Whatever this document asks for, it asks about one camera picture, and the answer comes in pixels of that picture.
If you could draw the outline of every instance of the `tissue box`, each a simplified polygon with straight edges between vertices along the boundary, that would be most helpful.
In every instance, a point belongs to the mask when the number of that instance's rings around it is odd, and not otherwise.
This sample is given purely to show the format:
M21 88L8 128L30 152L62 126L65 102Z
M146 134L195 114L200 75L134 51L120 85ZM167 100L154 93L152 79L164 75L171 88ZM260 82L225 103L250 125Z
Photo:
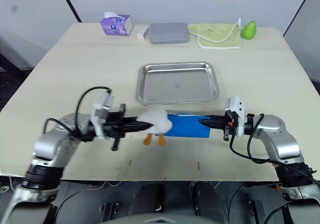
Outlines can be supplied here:
M105 34L129 36L133 24L130 15L104 13L104 19L100 22Z

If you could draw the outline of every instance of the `stainless steel tray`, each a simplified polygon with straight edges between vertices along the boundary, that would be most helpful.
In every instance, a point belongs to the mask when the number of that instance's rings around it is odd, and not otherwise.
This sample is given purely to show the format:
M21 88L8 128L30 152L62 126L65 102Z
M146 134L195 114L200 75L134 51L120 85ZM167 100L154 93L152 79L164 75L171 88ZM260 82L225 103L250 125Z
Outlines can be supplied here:
M208 102L219 88L206 62L152 63L140 68L135 97L142 105Z

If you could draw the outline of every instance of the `green pear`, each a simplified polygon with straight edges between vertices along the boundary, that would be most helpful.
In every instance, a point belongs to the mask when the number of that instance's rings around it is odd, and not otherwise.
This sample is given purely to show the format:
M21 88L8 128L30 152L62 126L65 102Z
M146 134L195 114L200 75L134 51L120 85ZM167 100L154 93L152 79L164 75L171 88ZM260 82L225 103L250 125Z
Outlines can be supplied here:
M242 30L241 35L242 38L252 39L257 32L257 26L255 21L251 21L248 23Z

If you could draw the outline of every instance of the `blue cloth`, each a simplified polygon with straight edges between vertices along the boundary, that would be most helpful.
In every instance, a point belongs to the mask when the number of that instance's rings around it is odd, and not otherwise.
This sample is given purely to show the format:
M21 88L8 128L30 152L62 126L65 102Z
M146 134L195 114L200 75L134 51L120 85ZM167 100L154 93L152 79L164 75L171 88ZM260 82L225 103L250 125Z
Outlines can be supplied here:
M208 138L210 128L198 122L200 119L209 119L206 116L190 116L190 114L168 114L168 119L172 121L172 128L165 133L170 137L190 137L190 138Z

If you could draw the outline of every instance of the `table surface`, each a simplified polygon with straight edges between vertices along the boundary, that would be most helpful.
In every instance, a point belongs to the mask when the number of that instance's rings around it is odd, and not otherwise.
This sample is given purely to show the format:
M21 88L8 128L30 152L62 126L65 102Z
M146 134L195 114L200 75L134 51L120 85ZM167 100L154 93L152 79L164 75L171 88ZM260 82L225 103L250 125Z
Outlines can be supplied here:
M161 106L168 112L224 114L225 101L237 94L246 113L281 117L298 141L306 163L320 170L320 136L314 122L320 120L320 97L293 52L276 28L259 28L242 48L202 49L196 37L188 43L151 44L138 40L136 25L129 37L105 35L98 23L73 24L40 61L0 112L0 174L23 176L44 120L60 118L75 110L88 88L104 85L115 96L112 111L127 105L126 116L149 107L135 99L138 69L148 63L205 61L217 77L220 96L213 102ZM99 92L89 94L81 112L90 113ZM209 139L167 137L165 147L153 138L144 146L145 134L126 134L119 151L112 140L81 143L66 167L70 180L212 180L275 181L271 164L258 165L234 155L221 130ZM247 136L236 138L235 149L245 153ZM265 158L260 140L252 153Z

